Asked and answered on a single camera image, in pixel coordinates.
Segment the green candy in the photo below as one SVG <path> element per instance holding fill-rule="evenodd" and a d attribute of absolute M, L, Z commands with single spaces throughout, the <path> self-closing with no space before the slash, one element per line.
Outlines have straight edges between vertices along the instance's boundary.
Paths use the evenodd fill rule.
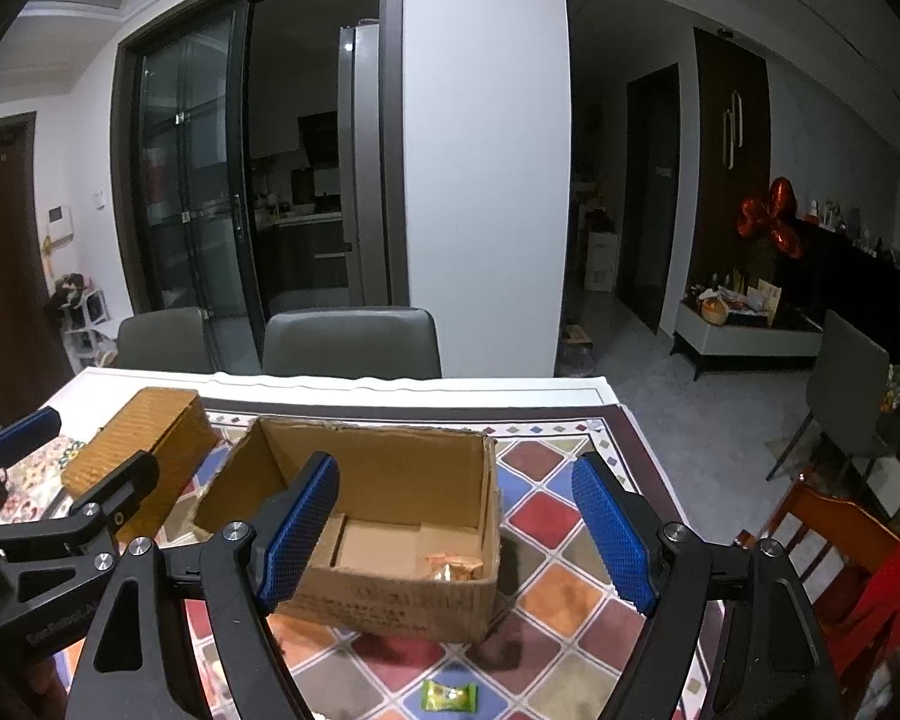
<path fill-rule="evenodd" d="M 476 683 L 450 686 L 434 679 L 422 681 L 421 709 L 425 712 L 475 713 L 478 710 L 478 700 Z"/>

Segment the brown entrance door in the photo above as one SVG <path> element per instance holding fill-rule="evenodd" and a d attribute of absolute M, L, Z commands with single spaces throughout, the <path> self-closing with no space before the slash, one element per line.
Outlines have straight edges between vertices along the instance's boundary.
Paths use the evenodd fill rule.
<path fill-rule="evenodd" d="M 38 243 L 35 117 L 0 119 L 0 424 L 43 405 L 73 377 Z"/>

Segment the woven wicker box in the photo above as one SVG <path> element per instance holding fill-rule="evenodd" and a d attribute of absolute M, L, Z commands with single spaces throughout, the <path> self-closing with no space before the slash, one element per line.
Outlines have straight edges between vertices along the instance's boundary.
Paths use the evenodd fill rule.
<path fill-rule="evenodd" d="M 69 461 L 61 483 L 77 499 L 137 450 L 146 450 L 157 458 L 157 486 L 119 528 L 116 539 L 130 543 L 137 536 L 154 538 L 217 442 L 196 392 L 142 388 Z"/>

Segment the red wooden chair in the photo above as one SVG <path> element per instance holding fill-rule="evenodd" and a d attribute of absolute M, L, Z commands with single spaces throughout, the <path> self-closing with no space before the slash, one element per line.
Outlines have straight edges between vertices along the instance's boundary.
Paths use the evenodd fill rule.
<path fill-rule="evenodd" d="M 797 478 L 763 531 L 753 535 L 743 530 L 736 543 L 752 548 L 775 535 L 788 517 L 797 520 L 798 528 L 785 543 L 787 551 L 812 533 L 823 540 L 821 551 L 800 574 L 802 580 L 831 553 L 844 561 L 813 601 L 813 610 L 836 670 L 845 715 L 854 717 L 871 678 L 900 647 L 900 536 L 852 500 L 818 493 L 805 478 Z"/>

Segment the grey dining chair left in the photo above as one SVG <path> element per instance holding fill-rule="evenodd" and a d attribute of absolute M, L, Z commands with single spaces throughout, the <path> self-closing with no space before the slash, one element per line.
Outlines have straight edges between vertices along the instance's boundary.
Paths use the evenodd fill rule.
<path fill-rule="evenodd" d="M 153 310 L 123 320 L 116 335 L 115 366 L 135 371 L 212 374 L 214 362 L 201 310 Z"/>

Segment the grey dining chair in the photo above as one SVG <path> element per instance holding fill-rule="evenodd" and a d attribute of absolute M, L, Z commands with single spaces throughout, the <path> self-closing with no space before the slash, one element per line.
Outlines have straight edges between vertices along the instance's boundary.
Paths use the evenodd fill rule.
<path fill-rule="evenodd" d="M 265 330 L 267 376 L 440 379 L 436 322 L 416 307 L 336 307 L 281 312 Z"/>
<path fill-rule="evenodd" d="M 123 320 L 116 335 L 115 366 L 135 371 L 212 374 L 214 362 L 201 310 L 153 310 Z"/>

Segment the colourful diamond-pattern tablecloth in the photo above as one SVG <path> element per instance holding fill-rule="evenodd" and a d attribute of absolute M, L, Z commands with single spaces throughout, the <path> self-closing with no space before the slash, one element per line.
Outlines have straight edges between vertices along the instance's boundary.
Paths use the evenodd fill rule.
<path fill-rule="evenodd" d="M 97 369 L 52 398 L 59 436 L 14 466 L 2 518 L 63 515 L 64 463 L 148 387 L 196 392 L 224 444 L 260 415 L 461 426 L 496 444 L 502 566 L 489 637 L 429 644 L 279 614 L 272 630 L 318 715 L 418 718 L 425 681 L 473 686 L 482 718 L 593 718 L 610 699 L 642 621 L 617 598 L 580 520 L 574 460 L 595 452 L 622 484 L 655 494 L 667 517 L 681 509 L 631 411 L 604 380 L 352 382 Z"/>

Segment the white intercom panel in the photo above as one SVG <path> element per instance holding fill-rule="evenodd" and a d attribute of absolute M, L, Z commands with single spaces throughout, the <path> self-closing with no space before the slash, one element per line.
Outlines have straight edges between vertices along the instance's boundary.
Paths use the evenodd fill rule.
<path fill-rule="evenodd" d="M 53 245 L 63 244 L 74 236 L 71 208 L 62 203 L 48 210 L 48 239 Z"/>

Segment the grey chair right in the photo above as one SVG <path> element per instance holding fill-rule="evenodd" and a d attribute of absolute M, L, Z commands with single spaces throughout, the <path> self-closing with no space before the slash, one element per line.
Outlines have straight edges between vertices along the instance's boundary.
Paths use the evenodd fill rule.
<path fill-rule="evenodd" d="M 767 481 L 782 468 L 813 421 L 841 452 L 844 465 L 866 458 L 870 461 L 866 472 L 871 473 L 886 449 L 877 424 L 888 374 L 888 351 L 829 310 L 820 354 L 806 383 L 808 413 L 767 473 Z"/>

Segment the open cardboard box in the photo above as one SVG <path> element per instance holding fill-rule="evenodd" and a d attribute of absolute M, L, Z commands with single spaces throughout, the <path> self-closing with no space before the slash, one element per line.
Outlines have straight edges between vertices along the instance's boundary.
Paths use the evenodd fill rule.
<path fill-rule="evenodd" d="M 201 496 L 206 533 L 247 520 L 289 488 L 315 452 L 340 467 L 340 492 L 299 587 L 279 611 L 380 637 L 476 644 L 491 627 L 500 500 L 489 437 L 438 427 L 257 419 Z M 425 556 L 484 561 L 473 582 L 427 577 Z"/>

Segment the grey dining chair centre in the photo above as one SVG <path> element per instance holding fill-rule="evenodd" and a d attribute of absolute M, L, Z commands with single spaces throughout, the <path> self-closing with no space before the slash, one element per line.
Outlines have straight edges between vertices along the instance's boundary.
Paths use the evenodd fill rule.
<path fill-rule="evenodd" d="M 281 312 L 265 330 L 267 376 L 440 379 L 436 322 L 416 307 L 336 307 Z"/>

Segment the orange snack in box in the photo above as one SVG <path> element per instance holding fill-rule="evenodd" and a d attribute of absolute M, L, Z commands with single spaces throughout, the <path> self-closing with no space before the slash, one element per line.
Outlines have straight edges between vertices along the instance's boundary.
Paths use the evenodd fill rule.
<path fill-rule="evenodd" d="M 484 561 L 464 554 L 437 553 L 425 556 L 427 577 L 439 582 L 473 582 L 484 572 Z"/>

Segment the white low cabinet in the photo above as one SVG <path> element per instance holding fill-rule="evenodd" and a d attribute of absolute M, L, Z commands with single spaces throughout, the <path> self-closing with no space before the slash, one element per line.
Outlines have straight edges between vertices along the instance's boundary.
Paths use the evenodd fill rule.
<path fill-rule="evenodd" d="M 746 325 L 712 325 L 689 305 L 676 314 L 670 355 L 694 367 L 694 378 L 710 372 L 808 371 L 820 354 L 823 333 Z"/>

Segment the glass sliding door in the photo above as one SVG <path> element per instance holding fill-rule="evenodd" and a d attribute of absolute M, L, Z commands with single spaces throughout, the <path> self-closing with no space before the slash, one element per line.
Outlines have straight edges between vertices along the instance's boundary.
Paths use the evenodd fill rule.
<path fill-rule="evenodd" d="M 250 5 L 198 11 L 118 49 L 113 208 L 134 312 L 194 307 L 212 366 L 260 369 L 245 127 Z"/>

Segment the red foil balloon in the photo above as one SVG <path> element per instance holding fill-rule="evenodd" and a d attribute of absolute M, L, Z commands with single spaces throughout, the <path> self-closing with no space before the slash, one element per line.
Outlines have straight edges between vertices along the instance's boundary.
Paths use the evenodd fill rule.
<path fill-rule="evenodd" d="M 736 232 L 741 238 L 752 238 L 767 232 L 779 252 L 791 259 L 802 256 L 802 244 L 792 221 L 797 213 L 797 197 L 787 177 L 775 177 L 764 195 L 751 195 L 741 200 L 736 216 Z"/>

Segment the dark wooden wardrobe door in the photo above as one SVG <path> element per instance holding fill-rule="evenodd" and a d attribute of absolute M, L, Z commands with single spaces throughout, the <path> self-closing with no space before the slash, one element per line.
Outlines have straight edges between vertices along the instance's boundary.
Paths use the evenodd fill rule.
<path fill-rule="evenodd" d="M 769 187 L 770 102 L 766 60 L 696 28 L 699 172 L 689 284 L 726 277 L 745 239 L 744 199 Z"/>

